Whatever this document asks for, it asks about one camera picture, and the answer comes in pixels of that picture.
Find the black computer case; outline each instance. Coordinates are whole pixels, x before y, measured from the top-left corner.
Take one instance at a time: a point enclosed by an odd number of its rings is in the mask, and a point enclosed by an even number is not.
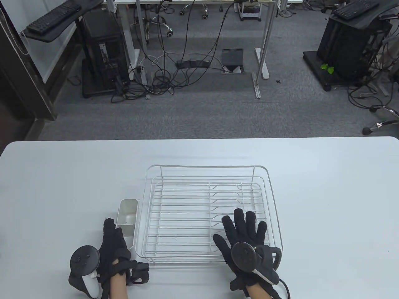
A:
[[[368,74],[391,27],[389,20],[375,19],[359,30],[329,19],[317,56],[343,79],[356,82]]]
[[[94,66],[95,75],[100,76],[104,89],[115,89],[120,76],[123,85],[130,83],[127,51],[117,20],[107,10],[96,9],[83,17],[88,59]]]

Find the black keyboard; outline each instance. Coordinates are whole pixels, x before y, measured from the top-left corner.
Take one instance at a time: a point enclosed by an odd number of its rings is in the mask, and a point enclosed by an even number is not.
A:
[[[74,13],[80,11],[80,9],[82,9],[82,7],[77,4],[75,0],[67,0],[60,6],[57,6],[52,11],[29,24],[26,28],[31,32],[43,35],[66,18],[69,18]]]
[[[370,9],[379,6],[379,2],[380,0],[354,0],[348,5],[340,7],[332,13],[341,19],[349,21],[353,18],[361,16]]]

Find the white desk leg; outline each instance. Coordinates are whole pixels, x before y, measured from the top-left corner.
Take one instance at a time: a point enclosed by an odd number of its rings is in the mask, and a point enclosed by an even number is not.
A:
[[[281,2],[277,4],[277,9],[279,10],[279,12],[285,14],[285,12],[287,11],[287,4],[288,0],[281,0]]]
[[[146,55],[147,54],[147,41],[146,41],[146,36],[144,34],[144,23],[143,23],[143,16],[141,14],[140,0],[136,0],[136,7],[137,7],[138,24],[140,27],[141,42],[142,42],[144,54]]]
[[[271,4],[269,4],[269,6],[267,8],[265,29],[263,30],[263,44],[262,45],[265,44],[267,31],[269,29],[269,23],[270,23],[269,20],[270,20],[270,18],[273,17],[273,14],[274,14],[274,12],[273,12],[273,10],[271,8]],[[260,48],[255,48],[255,55],[256,55],[256,58],[258,59],[258,64],[260,65],[261,64],[261,56],[262,56]],[[269,70],[267,69],[266,63],[263,63],[263,66],[262,66],[262,78],[265,79],[265,80],[269,79]]]
[[[133,69],[135,69],[137,66],[138,56],[140,55],[140,49],[135,49],[133,46],[132,33],[130,31],[129,20],[127,18],[126,5],[118,5],[118,10],[120,15],[120,21],[122,23],[123,34],[126,40],[126,47],[130,59],[129,77],[130,80],[133,80],[134,79]]]
[[[140,27],[140,34],[141,34],[141,43],[143,46],[143,52],[144,55],[147,55],[148,50],[147,50],[147,41],[146,41],[146,36],[144,34],[144,23],[143,23],[143,17],[141,13],[141,4],[140,0],[136,0],[136,7],[137,7],[137,18],[138,18],[138,24]],[[152,85],[152,73],[149,71],[149,82],[147,83],[147,78],[146,78],[146,73],[145,69],[143,68],[143,71],[141,72],[141,81],[144,85]],[[150,94],[148,93],[146,95],[146,99],[150,99]]]
[[[258,73],[255,74],[252,72],[252,80],[253,80],[253,86],[255,89],[255,95],[256,98],[261,98],[261,92],[259,90],[259,79],[261,77],[262,69],[265,64],[265,59],[266,59],[266,52],[267,52],[267,44],[269,43],[269,39],[271,36],[272,32],[272,27],[273,27],[273,21],[275,19],[275,13],[276,13],[276,2],[270,2],[269,7],[268,7],[268,18],[266,19],[266,24],[265,24],[265,38],[262,46],[262,52],[261,52],[261,57],[259,59],[259,70]]]

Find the white dish rack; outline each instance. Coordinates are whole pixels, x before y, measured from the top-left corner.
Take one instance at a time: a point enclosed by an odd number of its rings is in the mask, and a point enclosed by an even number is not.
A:
[[[221,218],[241,208],[267,223],[265,244],[282,249],[269,173],[262,166],[153,165],[147,170],[134,248],[153,264],[208,264],[223,257]]]

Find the white wall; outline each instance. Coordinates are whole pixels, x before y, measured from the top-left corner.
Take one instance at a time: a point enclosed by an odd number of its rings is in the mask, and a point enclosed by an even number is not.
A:
[[[16,31],[21,33],[27,25],[64,1],[65,0],[2,0],[2,4]],[[60,37],[51,43],[43,43],[21,36],[44,83],[48,80],[74,31],[75,24],[73,23]]]

